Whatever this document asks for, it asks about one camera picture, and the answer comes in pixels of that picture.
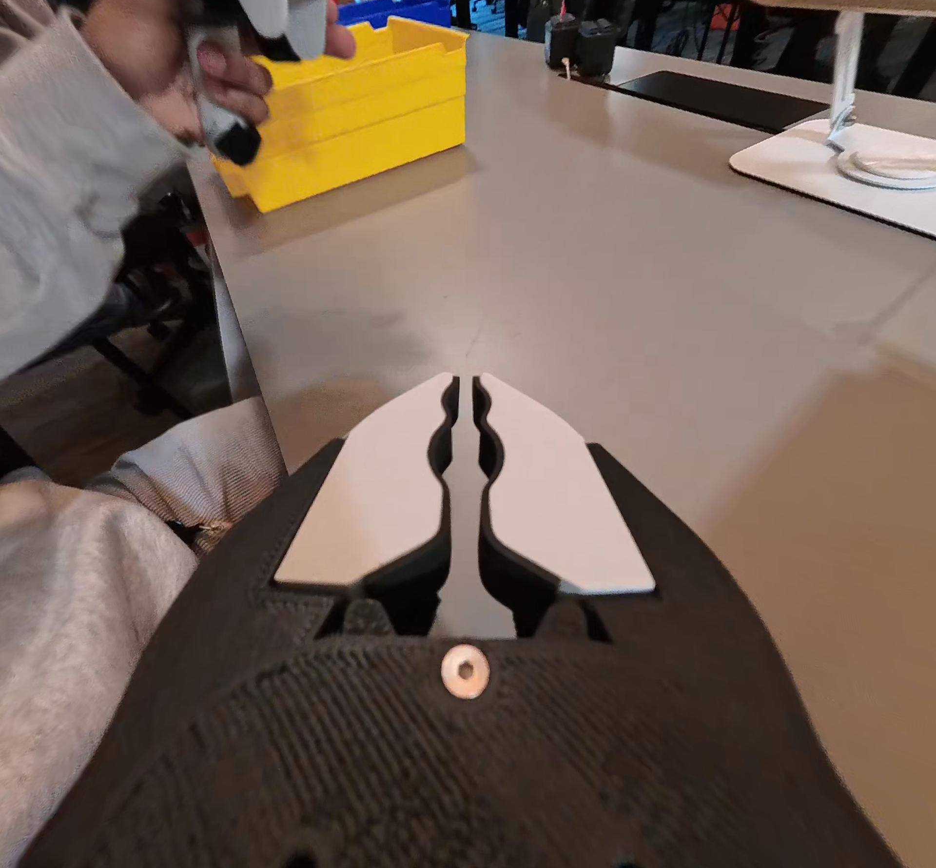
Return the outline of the person's left hand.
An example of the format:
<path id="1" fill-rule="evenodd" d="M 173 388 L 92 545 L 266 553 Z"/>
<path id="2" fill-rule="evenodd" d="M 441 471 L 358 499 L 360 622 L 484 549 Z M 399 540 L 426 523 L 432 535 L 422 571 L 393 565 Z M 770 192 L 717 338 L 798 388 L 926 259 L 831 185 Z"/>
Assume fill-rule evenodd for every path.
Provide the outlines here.
<path id="1" fill-rule="evenodd" d="M 192 75 L 185 75 L 185 39 L 182 31 L 184 0 L 97 0 L 76 35 L 99 82 L 84 91 L 75 88 L 73 100 L 82 101 L 80 121 L 84 148 L 90 156 L 95 145 L 114 151 L 125 147 L 143 158 L 143 137 L 149 145 L 171 148 L 172 160 L 185 158 L 187 148 L 204 139 L 192 97 Z M 334 4 L 326 12 L 325 49 L 327 55 L 350 59 L 355 55 L 351 33 L 336 22 Z M 198 69 L 204 73 L 205 91 L 211 99 L 240 113 L 248 125 L 259 125 L 269 117 L 266 95 L 272 89 L 269 72 L 244 55 L 244 50 L 226 50 L 208 43 L 197 51 Z M 105 109 L 104 81 L 110 88 L 111 104 Z M 118 128 L 117 94 L 123 107 L 123 127 Z M 98 102 L 92 130 L 93 108 Z"/>

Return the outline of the black desk pad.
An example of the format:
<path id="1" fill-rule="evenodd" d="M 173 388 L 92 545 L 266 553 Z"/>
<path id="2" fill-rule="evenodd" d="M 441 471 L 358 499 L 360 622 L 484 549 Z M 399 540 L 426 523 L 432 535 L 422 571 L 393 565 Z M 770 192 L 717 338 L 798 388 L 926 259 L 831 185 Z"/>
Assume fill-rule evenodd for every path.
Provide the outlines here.
<path id="1" fill-rule="evenodd" d="M 612 89 L 636 99 L 770 135 L 814 120 L 827 111 L 825 102 L 677 71 L 655 71 Z"/>

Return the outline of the blue plastic bin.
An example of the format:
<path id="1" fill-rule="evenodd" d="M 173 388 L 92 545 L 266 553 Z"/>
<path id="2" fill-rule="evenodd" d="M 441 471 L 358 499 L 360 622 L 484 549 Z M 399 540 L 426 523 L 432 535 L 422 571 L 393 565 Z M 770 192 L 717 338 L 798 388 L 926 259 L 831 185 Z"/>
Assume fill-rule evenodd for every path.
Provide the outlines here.
<path id="1" fill-rule="evenodd" d="M 338 8 L 338 21 L 344 26 L 367 22 L 381 29 L 391 17 L 450 28 L 451 0 L 357 0 Z"/>

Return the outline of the white document stand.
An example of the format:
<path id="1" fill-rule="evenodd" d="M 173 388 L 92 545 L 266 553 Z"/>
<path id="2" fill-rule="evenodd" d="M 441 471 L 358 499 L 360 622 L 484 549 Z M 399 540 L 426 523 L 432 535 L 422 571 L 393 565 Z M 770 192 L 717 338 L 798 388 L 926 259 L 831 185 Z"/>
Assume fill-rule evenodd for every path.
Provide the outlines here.
<path id="1" fill-rule="evenodd" d="M 738 174 L 924 237 L 935 236 L 933 138 L 862 125 L 856 88 L 869 13 L 934 16 L 935 0 L 751 0 L 765 7 L 834 10 L 829 111 L 736 153 Z"/>

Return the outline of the grey desk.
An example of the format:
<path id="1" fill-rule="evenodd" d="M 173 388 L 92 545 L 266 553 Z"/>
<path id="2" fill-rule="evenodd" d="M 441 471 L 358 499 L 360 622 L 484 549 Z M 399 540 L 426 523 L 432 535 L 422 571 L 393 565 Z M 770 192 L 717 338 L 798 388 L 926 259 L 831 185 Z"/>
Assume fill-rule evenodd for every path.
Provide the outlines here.
<path id="1" fill-rule="evenodd" d="M 436 633 L 508 637 L 476 576 L 471 381 L 609 450 L 710 546 L 829 757 L 934 866 L 934 242 L 757 183 L 754 131 L 467 43 L 462 147 L 267 216 L 192 173 L 295 470 L 390 397 L 462 381 Z"/>

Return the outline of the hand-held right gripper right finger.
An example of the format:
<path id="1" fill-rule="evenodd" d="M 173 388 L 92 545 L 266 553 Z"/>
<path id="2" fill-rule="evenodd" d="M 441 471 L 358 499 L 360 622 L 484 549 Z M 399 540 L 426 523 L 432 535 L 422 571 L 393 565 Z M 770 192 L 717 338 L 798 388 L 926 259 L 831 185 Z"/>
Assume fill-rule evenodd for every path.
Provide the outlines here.
<path id="1" fill-rule="evenodd" d="M 478 571 L 531 637 L 562 600 L 650 595 L 656 582 L 585 439 L 496 376 L 473 380 L 478 464 L 486 477 Z"/>

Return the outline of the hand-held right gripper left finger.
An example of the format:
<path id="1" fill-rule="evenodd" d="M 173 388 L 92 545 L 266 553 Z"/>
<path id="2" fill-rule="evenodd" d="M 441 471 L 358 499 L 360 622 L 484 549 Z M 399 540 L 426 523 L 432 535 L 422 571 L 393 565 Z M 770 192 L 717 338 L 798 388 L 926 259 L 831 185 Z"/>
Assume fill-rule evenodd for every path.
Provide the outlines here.
<path id="1" fill-rule="evenodd" d="M 388 401 L 339 443 L 273 573 L 287 593 L 377 602 L 396 633 L 426 636 L 451 567 L 452 430 L 460 379 Z"/>

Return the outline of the person's left forearm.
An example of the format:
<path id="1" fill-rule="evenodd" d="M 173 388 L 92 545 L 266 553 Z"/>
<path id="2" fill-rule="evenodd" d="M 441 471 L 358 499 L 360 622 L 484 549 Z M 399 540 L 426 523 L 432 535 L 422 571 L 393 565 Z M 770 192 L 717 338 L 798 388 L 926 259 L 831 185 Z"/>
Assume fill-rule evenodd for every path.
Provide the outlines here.
<path id="1" fill-rule="evenodd" d="M 187 153 L 76 22 L 46 0 L 2 0 L 2 378 L 96 311 L 123 259 L 123 227 Z"/>

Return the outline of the person's grey sweatshirt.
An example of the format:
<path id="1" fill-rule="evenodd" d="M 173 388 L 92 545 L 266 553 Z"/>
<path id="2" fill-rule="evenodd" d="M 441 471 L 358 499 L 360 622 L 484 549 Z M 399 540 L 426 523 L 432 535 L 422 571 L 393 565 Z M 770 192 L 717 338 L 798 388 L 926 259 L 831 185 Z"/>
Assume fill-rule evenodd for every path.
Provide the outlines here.
<path id="1" fill-rule="evenodd" d="M 200 559 L 285 476 L 254 397 L 174 426 L 84 487 L 34 465 L 2 477 L 2 866 L 97 749 Z"/>

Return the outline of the yellow plastic bin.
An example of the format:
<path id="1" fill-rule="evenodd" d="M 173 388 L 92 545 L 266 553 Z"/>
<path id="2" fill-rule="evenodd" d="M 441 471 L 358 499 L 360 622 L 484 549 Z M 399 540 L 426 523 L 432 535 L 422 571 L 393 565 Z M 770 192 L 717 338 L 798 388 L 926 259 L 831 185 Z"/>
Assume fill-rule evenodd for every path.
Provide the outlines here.
<path id="1" fill-rule="evenodd" d="M 391 17 L 350 27 L 356 55 L 266 62 L 270 117 L 250 165 L 212 156 L 263 214 L 461 146 L 468 33 Z"/>

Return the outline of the black office chair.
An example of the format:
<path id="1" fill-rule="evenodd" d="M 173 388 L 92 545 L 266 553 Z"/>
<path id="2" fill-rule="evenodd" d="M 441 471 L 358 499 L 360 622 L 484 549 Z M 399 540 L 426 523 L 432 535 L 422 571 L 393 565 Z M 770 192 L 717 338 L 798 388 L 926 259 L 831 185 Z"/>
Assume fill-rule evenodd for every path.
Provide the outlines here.
<path id="1" fill-rule="evenodd" d="M 118 283 L 143 304 L 142 317 L 134 324 L 103 327 L 90 347 L 136 386 L 135 408 L 144 415 L 170 413 L 180 420 L 194 415 L 164 380 L 196 338 L 216 323 L 211 275 L 199 249 L 206 241 L 193 191 L 170 192 L 123 230 Z M 145 329 L 160 345 L 148 368 L 116 345 L 116 336 L 133 327 Z"/>

